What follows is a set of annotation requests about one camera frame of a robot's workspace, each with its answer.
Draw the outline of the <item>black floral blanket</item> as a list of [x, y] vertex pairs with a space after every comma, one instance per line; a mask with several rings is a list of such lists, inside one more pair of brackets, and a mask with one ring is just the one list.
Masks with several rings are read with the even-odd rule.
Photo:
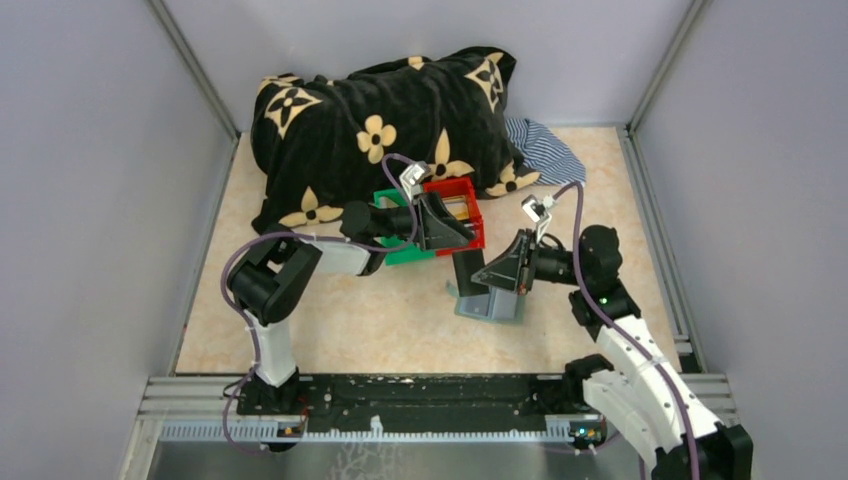
[[516, 66], [491, 46], [439, 59], [405, 57], [342, 79], [292, 73], [264, 78], [250, 130], [266, 185], [257, 233], [337, 220], [351, 201], [389, 187], [400, 154], [428, 167], [428, 179], [466, 178], [482, 199], [540, 180], [505, 119]]

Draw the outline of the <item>sage green card holder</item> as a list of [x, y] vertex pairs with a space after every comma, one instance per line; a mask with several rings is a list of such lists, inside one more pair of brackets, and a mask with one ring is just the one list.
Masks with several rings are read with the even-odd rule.
[[446, 291], [456, 299], [454, 314], [491, 324], [523, 323], [525, 298], [503, 289], [489, 288], [485, 294], [462, 297], [458, 287], [446, 283]]

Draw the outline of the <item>red plastic bin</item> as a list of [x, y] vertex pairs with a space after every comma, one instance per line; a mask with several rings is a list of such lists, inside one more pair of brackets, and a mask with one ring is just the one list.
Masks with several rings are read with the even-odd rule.
[[465, 250], [482, 249], [485, 247], [483, 215], [469, 178], [449, 178], [441, 181], [428, 182], [423, 188], [426, 192], [437, 193], [445, 203], [448, 211], [475, 234], [475, 238], [470, 242], [468, 247], [465, 247]]

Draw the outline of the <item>green plastic bin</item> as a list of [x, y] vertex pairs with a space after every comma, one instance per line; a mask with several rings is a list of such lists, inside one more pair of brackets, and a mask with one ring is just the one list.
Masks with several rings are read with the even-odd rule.
[[[402, 198], [402, 195], [396, 189], [385, 189], [373, 193], [374, 205], [381, 209], [406, 207], [407, 202]], [[405, 238], [397, 237], [378, 237], [377, 241], [384, 247], [396, 247], [400, 245]], [[401, 265], [406, 263], [430, 260], [436, 257], [433, 251], [423, 251], [414, 244], [407, 246], [405, 249], [393, 251], [387, 254], [384, 263], [388, 266]]]

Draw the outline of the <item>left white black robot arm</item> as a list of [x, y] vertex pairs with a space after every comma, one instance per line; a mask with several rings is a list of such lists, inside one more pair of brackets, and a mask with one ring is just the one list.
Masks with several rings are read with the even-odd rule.
[[469, 220], [453, 215], [436, 192], [424, 192], [404, 206], [379, 208], [363, 201], [342, 211], [340, 234], [308, 235], [278, 225], [241, 247], [222, 273], [222, 292], [246, 321], [255, 359], [251, 373], [264, 384], [260, 399], [277, 414], [292, 411], [300, 388], [287, 318], [311, 278], [319, 272], [369, 276], [392, 248], [381, 239], [399, 239], [399, 248], [422, 251], [463, 249], [477, 240]]

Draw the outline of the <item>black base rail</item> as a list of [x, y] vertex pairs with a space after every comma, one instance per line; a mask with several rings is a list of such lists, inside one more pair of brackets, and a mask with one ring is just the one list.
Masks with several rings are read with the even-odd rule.
[[281, 387], [254, 378], [225, 391], [238, 414], [290, 415], [299, 432], [530, 433], [582, 447], [612, 436], [559, 374], [301, 374]]

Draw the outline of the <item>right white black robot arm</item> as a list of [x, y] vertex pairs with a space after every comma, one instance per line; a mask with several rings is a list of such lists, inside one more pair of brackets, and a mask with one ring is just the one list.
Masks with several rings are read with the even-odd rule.
[[563, 398], [576, 412], [602, 414], [638, 453], [652, 479], [749, 479], [753, 441], [710, 410], [658, 347], [619, 277], [623, 257], [615, 229], [590, 225], [570, 250], [540, 243], [522, 229], [470, 281], [517, 295], [537, 281], [571, 285], [572, 313], [599, 353], [572, 361]]

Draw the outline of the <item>cards in red bin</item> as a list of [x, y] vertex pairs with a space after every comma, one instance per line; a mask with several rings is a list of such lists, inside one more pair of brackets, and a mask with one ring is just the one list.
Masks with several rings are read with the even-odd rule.
[[443, 197], [442, 201], [447, 211], [458, 221], [471, 222], [479, 214], [475, 201], [468, 195]]

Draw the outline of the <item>blue striped cloth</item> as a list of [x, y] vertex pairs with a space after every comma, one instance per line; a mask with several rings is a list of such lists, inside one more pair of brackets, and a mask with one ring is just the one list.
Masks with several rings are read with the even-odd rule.
[[554, 132], [534, 120], [506, 118], [508, 137], [524, 157], [524, 165], [539, 174], [538, 185], [587, 183], [587, 169]]

